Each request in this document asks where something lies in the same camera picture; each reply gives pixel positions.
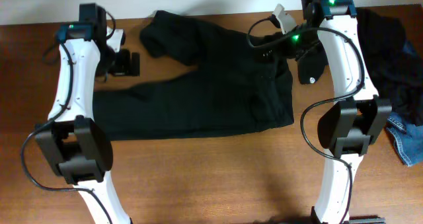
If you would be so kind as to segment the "black pants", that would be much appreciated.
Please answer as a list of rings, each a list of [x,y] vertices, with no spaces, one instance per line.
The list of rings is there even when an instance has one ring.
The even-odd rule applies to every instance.
[[[157,11],[139,39],[148,53],[194,70],[168,81],[96,91],[95,123],[112,140],[223,137],[292,125],[286,59],[261,38]]]

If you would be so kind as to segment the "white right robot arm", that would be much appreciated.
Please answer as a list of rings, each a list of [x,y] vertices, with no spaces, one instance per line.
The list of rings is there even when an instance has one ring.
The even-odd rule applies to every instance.
[[[301,56],[322,46],[332,76],[334,97],[308,106],[303,113],[331,103],[320,118],[317,133],[324,157],[323,181],[310,223],[385,223],[379,216],[351,217],[349,214],[354,177],[392,111],[389,100],[379,96],[360,48],[357,10],[353,0],[301,0],[301,25],[278,5],[268,19],[282,35],[251,48],[281,47],[286,57]]]

